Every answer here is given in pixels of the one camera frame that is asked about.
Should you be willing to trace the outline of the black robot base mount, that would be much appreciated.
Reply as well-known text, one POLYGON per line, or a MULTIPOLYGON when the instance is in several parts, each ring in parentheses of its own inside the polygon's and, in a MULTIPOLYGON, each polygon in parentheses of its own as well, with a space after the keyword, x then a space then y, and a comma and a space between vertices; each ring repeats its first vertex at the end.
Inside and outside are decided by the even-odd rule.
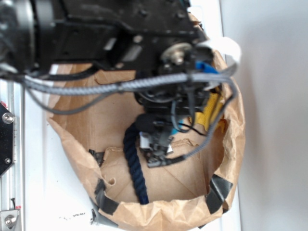
POLYGON ((14 115, 0 102, 0 176, 13 164, 14 115))

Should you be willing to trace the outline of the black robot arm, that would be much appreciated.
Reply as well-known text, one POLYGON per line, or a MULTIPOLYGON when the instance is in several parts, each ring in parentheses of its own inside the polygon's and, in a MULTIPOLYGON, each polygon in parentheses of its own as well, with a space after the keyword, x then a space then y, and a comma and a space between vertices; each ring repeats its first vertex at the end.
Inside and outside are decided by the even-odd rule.
POLYGON ((3 0, 0 77, 57 95, 133 92, 145 109, 137 130, 150 135, 148 166, 171 165, 173 128, 209 97, 213 61, 187 0, 3 0), (99 70, 136 71, 135 80, 101 88, 51 90, 26 77, 87 78, 99 70))

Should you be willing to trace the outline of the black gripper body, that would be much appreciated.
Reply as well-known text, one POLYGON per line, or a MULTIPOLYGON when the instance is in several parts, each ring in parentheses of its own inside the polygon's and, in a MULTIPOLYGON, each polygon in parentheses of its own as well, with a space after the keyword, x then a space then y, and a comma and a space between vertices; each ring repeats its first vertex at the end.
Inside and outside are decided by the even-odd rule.
MULTIPOLYGON (((210 48, 196 47, 192 50, 191 45, 180 43, 163 52, 165 72, 170 73, 179 70, 188 61, 194 61, 193 66, 199 73, 214 73, 211 63, 214 59, 210 48)), ((171 121, 182 120, 191 117, 195 120, 195 113, 200 112, 206 106, 209 99, 208 82, 193 82, 167 84, 155 87, 151 90, 139 92, 135 98, 144 106, 145 113, 137 117, 135 126, 140 132, 149 133, 160 144, 171 143, 171 121)), ((170 159, 162 151, 143 151, 148 167, 162 167, 184 160, 184 157, 170 159)))

